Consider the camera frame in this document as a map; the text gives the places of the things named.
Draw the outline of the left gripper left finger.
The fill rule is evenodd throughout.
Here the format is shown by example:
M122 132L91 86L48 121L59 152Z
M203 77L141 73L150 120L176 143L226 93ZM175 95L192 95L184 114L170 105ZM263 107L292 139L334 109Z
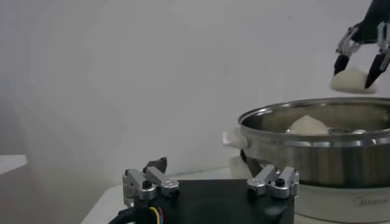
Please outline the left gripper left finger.
M166 157L149 161L141 170L126 169L122 175L123 201L131 207L136 200L151 202L158 194L161 197L176 199L180 196L180 185L165 175L168 165Z

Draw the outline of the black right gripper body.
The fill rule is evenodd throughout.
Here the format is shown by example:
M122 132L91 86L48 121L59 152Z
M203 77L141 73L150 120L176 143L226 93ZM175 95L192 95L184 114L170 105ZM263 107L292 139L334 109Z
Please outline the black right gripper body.
M389 22L389 0L373 0L363 18L356 24L358 31L353 36L357 43L375 43L380 23Z

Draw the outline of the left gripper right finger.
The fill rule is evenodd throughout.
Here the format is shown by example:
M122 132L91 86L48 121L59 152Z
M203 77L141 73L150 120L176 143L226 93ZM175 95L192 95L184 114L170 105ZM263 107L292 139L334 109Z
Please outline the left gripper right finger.
M280 170L272 164L261 165L253 158L247 158L246 164L252 175L247 180L248 198L259 198L265 194L274 198L298 197L299 173L294 167Z

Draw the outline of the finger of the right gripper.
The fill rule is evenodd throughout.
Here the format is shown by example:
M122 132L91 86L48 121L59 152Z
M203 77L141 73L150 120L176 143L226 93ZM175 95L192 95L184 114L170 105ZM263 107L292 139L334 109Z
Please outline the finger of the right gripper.
M352 37L358 32L358 26L349 27L347 32L337 44L336 53L338 57L334 63L334 75L345 70L351 56L360 48L360 44L353 41Z
M389 65L389 22L381 22L377 27L377 45L379 47L378 54L375 56L370 67L365 88L370 88L371 85L379 78L379 76L387 70Z

